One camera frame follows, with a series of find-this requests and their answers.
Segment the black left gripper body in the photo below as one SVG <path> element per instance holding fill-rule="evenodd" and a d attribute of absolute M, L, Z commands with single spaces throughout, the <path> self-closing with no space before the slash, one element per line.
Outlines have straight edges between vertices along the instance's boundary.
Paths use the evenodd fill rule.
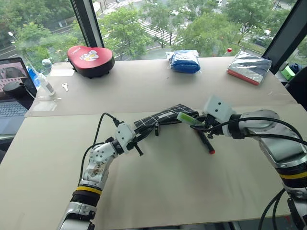
<path fill-rule="evenodd" d="M 127 150 L 132 150 L 135 143 L 139 143 L 143 139 L 145 139 L 154 129 L 154 126 L 142 126 L 135 130 L 136 136 L 128 142 Z"/>

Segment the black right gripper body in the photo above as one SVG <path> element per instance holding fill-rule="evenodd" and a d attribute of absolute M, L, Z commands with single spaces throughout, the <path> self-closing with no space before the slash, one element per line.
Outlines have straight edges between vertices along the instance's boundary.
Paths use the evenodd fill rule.
<path fill-rule="evenodd" d="M 204 133 L 207 133 L 207 138 L 213 139 L 214 135 L 218 136 L 220 135 L 219 133 L 219 128 L 213 129 L 216 125 L 219 123 L 216 121 L 215 117 L 213 117 L 210 114 L 206 115 L 206 118 L 204 120 Z"/>

